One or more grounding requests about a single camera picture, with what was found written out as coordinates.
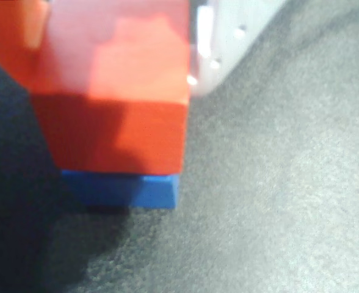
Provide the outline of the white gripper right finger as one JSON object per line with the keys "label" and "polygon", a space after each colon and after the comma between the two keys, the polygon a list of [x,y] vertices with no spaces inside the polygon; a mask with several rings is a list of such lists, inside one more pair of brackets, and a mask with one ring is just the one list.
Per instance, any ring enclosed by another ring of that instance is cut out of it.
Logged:
{"label": "white gripper right finger", "polygon": [[284,1],[206,1],[195,13],[190,44],[190,92],[205,96],[238,65]]}

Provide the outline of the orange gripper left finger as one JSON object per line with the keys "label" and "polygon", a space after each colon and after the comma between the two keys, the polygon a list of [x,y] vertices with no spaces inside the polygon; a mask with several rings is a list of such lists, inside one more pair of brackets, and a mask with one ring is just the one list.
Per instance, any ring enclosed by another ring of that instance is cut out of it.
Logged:
{"label": "orange gripper left finger", "polygon": [[49,11],[48,1],[0,1],[0,67],[26,89],[33,81]]}

